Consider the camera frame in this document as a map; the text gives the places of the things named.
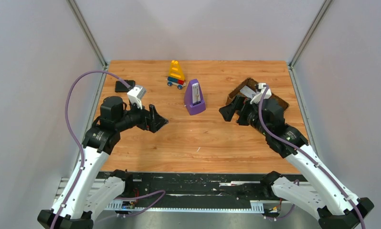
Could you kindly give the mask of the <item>black card holder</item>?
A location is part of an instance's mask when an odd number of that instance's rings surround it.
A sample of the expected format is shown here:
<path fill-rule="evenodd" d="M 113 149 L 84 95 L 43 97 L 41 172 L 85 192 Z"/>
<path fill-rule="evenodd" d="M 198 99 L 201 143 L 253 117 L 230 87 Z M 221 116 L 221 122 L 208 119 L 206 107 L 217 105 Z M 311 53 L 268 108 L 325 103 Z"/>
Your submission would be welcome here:
<path fill-rule="evenodd" d="M 134 80 L 125 80 L 125 82 L 130 86 L 134 87 L 136 85 L 136 81 Z M 126 87 L 121 81 L 116 81 L 115 83 L 115 92 L 116 93 L 127 93 L 130 89 Z"/>

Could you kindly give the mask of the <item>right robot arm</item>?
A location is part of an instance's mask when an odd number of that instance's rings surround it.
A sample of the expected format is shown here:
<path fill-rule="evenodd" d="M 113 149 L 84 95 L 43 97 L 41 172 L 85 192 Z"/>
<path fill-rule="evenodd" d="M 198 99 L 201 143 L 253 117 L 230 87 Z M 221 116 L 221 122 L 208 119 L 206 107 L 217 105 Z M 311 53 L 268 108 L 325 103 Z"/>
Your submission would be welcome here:
<path fill-rule="evenodd" d="M 236 96 L 219 109 L 226 122 L 238 114 L 238 125 L 251 126 L 265 136 L 269 147 L 297 168 L 315 193 L 272 171 L 261 179 L 267 192 L 286 199 L 314 217 L 323 229 L 363 229 L 365 217 L 374 208 L 369 198 L 360 198 L 343 185 L 314 152 L 304 135 L 284 119 L 284 109 L 274 98 L 252 103 Z"/>

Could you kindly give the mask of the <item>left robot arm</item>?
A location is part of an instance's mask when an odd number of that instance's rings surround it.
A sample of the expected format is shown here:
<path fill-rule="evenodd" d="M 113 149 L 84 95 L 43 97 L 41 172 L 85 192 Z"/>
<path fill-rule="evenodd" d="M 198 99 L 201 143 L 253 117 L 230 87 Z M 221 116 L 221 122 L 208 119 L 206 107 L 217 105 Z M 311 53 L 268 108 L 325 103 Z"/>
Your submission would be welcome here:
<path fill-rule="evenodd" d="M 79 144 L 80 158 L 62 194 L 50 210 L 41 210 L 38 222 L 45 229 L 91 229 L 100 213 L 115 198 L 132 190 L 133 176 L 115 170 L 94 194 L 89 192 L 103 164 L 120 141 L 120 133 L 138 127 L 152 133 L 168 124 L 154 105 L 138 108 L 119 96 L 103 100 L 98 116 Z"/>

